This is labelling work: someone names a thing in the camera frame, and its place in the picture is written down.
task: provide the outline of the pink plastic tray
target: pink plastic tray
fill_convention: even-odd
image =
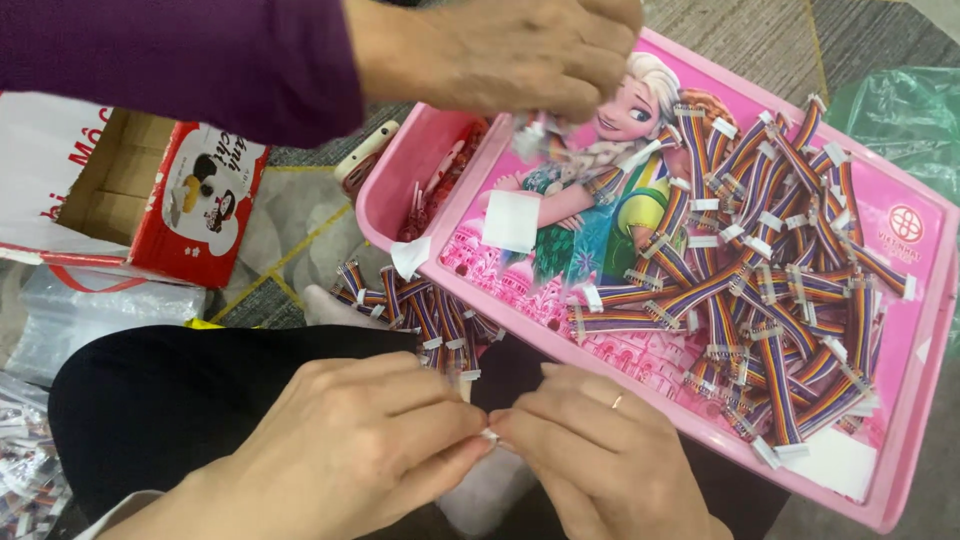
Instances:
[[[652,32],[643,34],[636,50],[662,57],[678,74],[683,71],[682,81],[696,80],[697,84],[692,86],[724,94],[724,101],[738,119],[752,121],[762,110],[784,111],[798,122],[803,119],[801,110]],[[455,137],[473,119],[469,114],[441,112],[423,104],[414,108],[357,201],[360,228],[371,244],[390,249],[410,208],[414,183],[433,173]],[[909,493],[956,303],[955,238],[960,209],[830,126],[822,125],[814,139],[817,146],[835,140],[852,152],[857,200],[865,203],[861,217],[868,247],[882,252],[883,242],[889,242],[890,237],[881,232],[885,226],[880,223],[886,222],[886,214],[863,215],[865,212],[877,213],[878,208],[907,204],[922,214],[925,223],[923,241],[911,244],[912,254],[907,258],[917,257],[912,262],[922,263],[905,267],[895,264],[917,278],[918,297],[909,306],[891,309],[888,314],[906,317],[904,324],[908,326],[896,324],[896,319],[887,320],[888,331],[877,368],[886,430],[878,444],[879,455],[866,500],[856,503],[784,468],[771,470],[728,430],[563,339],[555,329],[504,304],[441,263],[441,254],[458,227],[476,213],[473,201],[477,194],[490,187],[493,177],[504,174],[500,169],[505,165],[500,158],[511,134],[510,118],[497,118],[445,207],[427,229],[425,235],[431,237],[430,257],[420,267],[420,273],[546,354],[611,377],[636,392],[669,417],[678,430],[744,468],[881,533],[890,531],[900,518]],[[895,330],[914,327],[912,335]]]

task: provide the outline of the red cardboard box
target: red cardboard box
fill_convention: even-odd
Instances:
[[[205,124],[0,94],[0,257],[222,287],[269,149]]]

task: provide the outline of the purple shirt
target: purple shirt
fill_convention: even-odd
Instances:
[[[312,147],[363,116],[339,0],[0,0],[0,90]]]

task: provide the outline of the cartoon princess print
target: cartoon princess print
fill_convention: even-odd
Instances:
[[[223,222],[233,217],[233,211],[236,209],[236,197],[229,189],[224,191],[222,197],[214,199],[214,208],[204,212],[206,218],[206,227],[215,233],[223,230]]]
[[[680,104],[705,112],[704,126],[709,130],[713,121],[723,118],[736,127],[730,110],[713,94],[699,88],[680,92]],[[739,141],[728,144],[725,154],[732,152]],[[638,167],[623,189],[617,205],[607,241],[607,253],[599,282],[622,284],[624,272],[636,264],[636,256],[649,246],[650,237],[663,219],[670,198],[669,179],[680,178],[690,182],[690,153],[685,146],[655,152],[645,167]],[[682,253],[686,244],[686,230],[680,228],[674,238],[674,247]]]
[[[680,81],[663,61],[649,53],[633,53],[616,95],[600,107],[589,124],[597,142],[573,151],[569,162],[545,162],[525,175],[508,175],[497,182],[494,189],[524,190],[543,198],[531,290],[560,275],[568,289],[601,269],[612,217],[626,182],[595,185],[590,179],[642,150],[672,123],[679,91]],[[665,175],[664,169],[644,179],[651,183]],[[481,196],[481,208],[487,200],[489,194]],[[505,252],[501,263],[506,267],[526,258],[525,254]]]

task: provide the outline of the plastic bag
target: plastic bag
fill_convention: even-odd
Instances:
[[[0,540],[43,540],[70,501],[46,404],[46,392],[0,373]]]
[[[74,286],[116,288],[130,278],[70,269]],[[20,293],[29,313],[23,336],[5,368],[27,382],[50,386],[63,363],[83,345],[117,331],[182,325],[204,313],[199,287],[142,282],[116,292],[82,292],[40,266]]]
[[[877,71],[841,88],[824,119],[960,206],[960,69]],[[957,356],[960,305],[945,358]]]

